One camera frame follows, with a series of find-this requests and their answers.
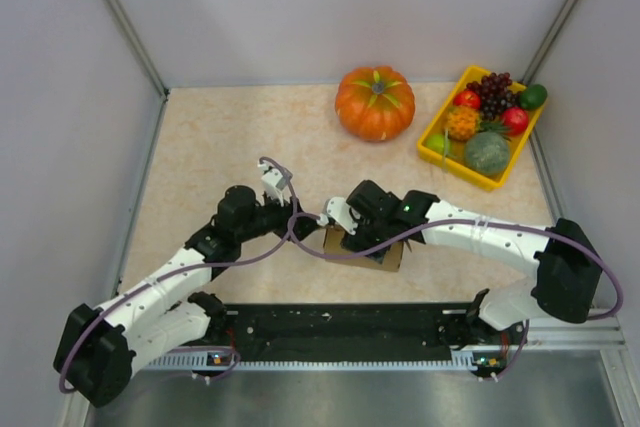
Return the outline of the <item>brown cardboard box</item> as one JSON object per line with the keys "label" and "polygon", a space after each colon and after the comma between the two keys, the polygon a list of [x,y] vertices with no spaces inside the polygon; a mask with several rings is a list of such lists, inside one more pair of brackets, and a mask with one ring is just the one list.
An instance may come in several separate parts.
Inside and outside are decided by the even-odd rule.
{"label": "brown cardboard box", "polygon": [[[341,245],[344,235],[345,232],[341,229],[327,229],[323,243],[323,254],[325,256],[344,256],[350,254],[350,251],[347,251]],[[378,251],[370,256],[352,259],[334,259],[330,260],[330,263],[382,272],[398,272],[401,266],[403,253],[404,243],[396,242],[386,250]]]}

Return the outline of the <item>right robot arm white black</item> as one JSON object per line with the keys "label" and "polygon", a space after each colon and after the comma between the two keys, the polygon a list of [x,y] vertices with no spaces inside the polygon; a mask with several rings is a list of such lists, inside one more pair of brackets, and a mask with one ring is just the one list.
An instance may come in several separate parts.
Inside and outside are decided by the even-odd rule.
{"label": "right robot arm white black", "polygon": [[478,342],[527,319],[582,324],[589,318],[602,269],[573,221],[546,228],[509,224],[419,190],[399,198],[371,180],[346,198],[330,199],[326,214],[344,230],[342,246],[349,252],[384,254],[395,238],[466,250],[520,272],[522,279],[476,296],[466,327]]}

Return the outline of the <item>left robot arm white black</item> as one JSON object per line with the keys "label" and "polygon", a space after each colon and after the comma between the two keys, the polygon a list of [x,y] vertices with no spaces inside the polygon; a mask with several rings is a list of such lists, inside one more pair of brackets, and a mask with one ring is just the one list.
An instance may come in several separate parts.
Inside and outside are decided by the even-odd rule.
{"label": "left robot arm white black", "polygon": [[190,342],[220,341],[226,308],[203,286],[254,262],[242,259],[244,243],[269,234],[281,243],[303,240],[325,220],[305,212],[296,197],[258,198],[250,187],[229,188],[211,220],[158,270],[109,301],[69,314],[53,361],[59,390],[103,407],[157,358]]}

